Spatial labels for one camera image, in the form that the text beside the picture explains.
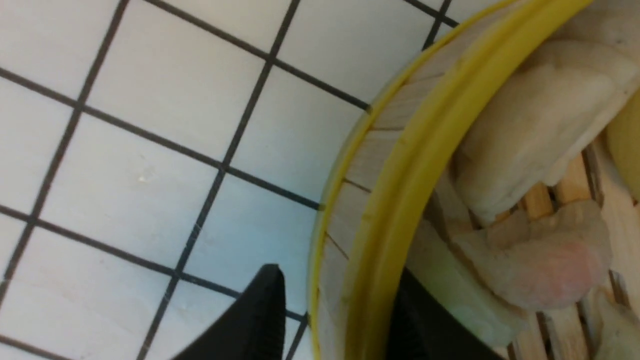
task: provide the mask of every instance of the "black plastic part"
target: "black plastic part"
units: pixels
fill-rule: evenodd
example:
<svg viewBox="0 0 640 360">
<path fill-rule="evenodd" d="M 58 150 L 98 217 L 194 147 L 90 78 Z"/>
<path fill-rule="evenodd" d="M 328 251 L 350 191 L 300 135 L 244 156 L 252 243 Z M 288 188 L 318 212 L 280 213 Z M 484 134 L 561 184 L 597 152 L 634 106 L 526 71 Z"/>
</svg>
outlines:
<svg viewBox="0 0 640 360">
<path fill-rule="evenodd" d="M 264 265 L 233 305 L 174 360 L 281 360 L 285 284 L 277 265 Z"/>
<path fill-rule="evenodd" d="M 388 360 L 502 360 L 444 309 L 406 269 L 387 343 Z"/>
</svg>

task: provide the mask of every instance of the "yellow plastic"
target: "yellow plastic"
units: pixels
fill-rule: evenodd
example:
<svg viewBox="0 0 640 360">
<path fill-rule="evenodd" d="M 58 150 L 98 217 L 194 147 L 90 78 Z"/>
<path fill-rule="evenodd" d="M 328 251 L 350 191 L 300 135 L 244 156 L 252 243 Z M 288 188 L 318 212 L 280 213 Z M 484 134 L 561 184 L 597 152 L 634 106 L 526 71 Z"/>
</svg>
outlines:
<svg viewBox="0 0 640 360">
<path fill-rule="evenodd" d="M 471 24 L 514 1 L 501 2 L 477 14 L 421 54 L 381 94 L 345 142 L 324 189 L 310 257 L 308 302 L 316 360 L 321 360 L 317 289 L 324 234 L 342 179 L 367 130 L 404 81 L 435 52 Z M 591 2 L 525 3 L 467 49 L 455 69 L 444 76 L 409 121 L 371 193 L 349 254 L 344 286 L 353 291 L 345 360 L 384 358 L 391 310 L 408 248 L 422 210 L 451 154 L 509 75 L 544 39 Z"/>
</svg>

